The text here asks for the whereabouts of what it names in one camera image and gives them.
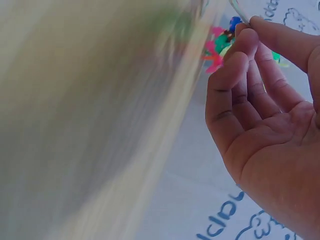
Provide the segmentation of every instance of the green object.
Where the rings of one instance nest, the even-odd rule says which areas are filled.
[[[272,56],[273,56],[273,59],[277,62],[277,63],[280,63],[280,57],[281,55],[279,53],[276,53],[274,51],[272,51]]]
[[[220,54],[222,52],[223,49],[225,49],[226,47],[230,46],[231,43],[227,42],[228,41],[228,37],[227,35],[221,34],[220,36],[218,36],[215,40],[215,51]]]

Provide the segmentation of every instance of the blurry object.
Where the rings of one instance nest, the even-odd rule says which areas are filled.
[[[0,239],[132,240],[225,1],[2,2]]]

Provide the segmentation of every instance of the white surface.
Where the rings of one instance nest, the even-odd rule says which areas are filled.
[[[221,25],[227,27],[235,15],[233,9],[227,7]],[[290,84],[310,101],[306,74],[294,65],[283,71]],[[260,212],[261,208],[247,195],[239,201],[230,197],[241,199],[243,193],[227,173],[205,124],[207,79],[205,74],[199,79],[136,240],[301,239]],[[221,209],[231,215],[229,220],[218,215]],[[209,216],[222,221],[225,227],[210,221]],[[212,234],[218,230],[222,230],[221,233],[209,236],[210,225]]]

